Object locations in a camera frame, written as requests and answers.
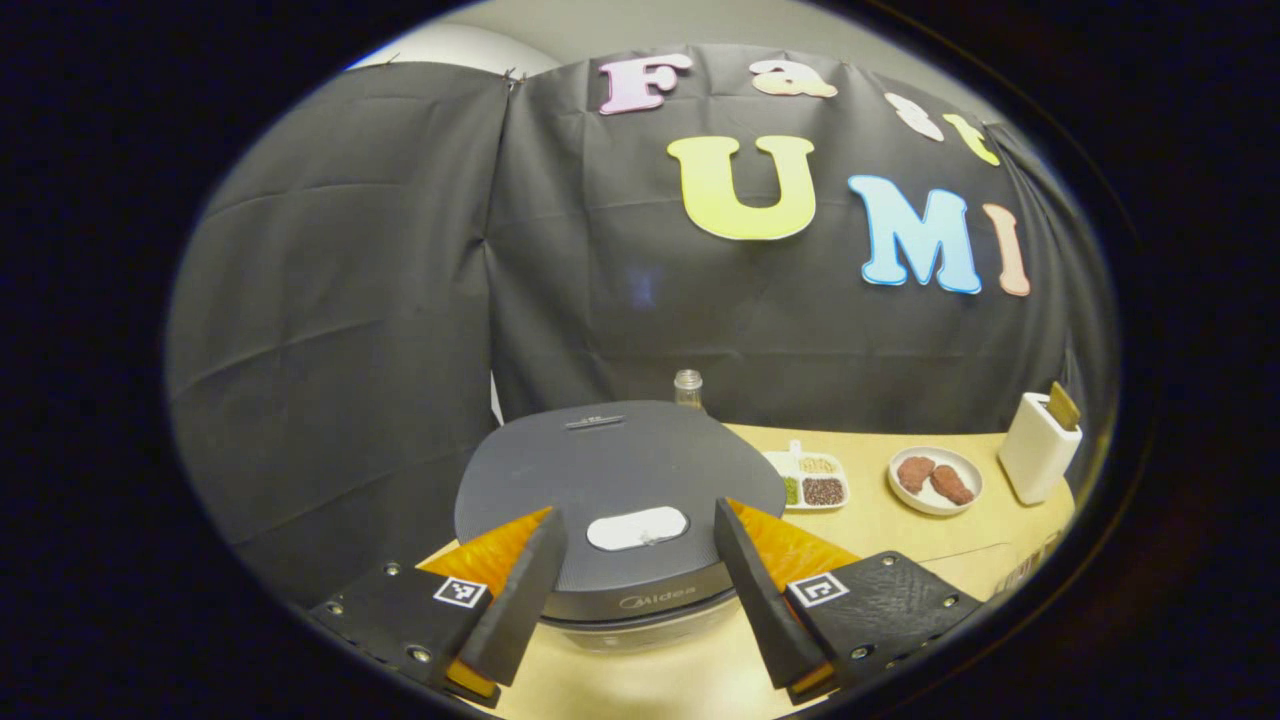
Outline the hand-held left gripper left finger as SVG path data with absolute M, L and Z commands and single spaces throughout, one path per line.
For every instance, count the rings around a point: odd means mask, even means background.
M 494 706 L 515 680 L 566 548 L 562 512 L 544 507 L 416 565 L 384 562 L 308 618 L 399 676 Z

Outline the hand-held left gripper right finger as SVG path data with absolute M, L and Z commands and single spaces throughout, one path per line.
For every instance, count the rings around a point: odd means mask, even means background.
M 982 606 L 899 551 L 856 556 L 736 498 L 717 500 L 713 541 L 795 705 L 899 673 Z

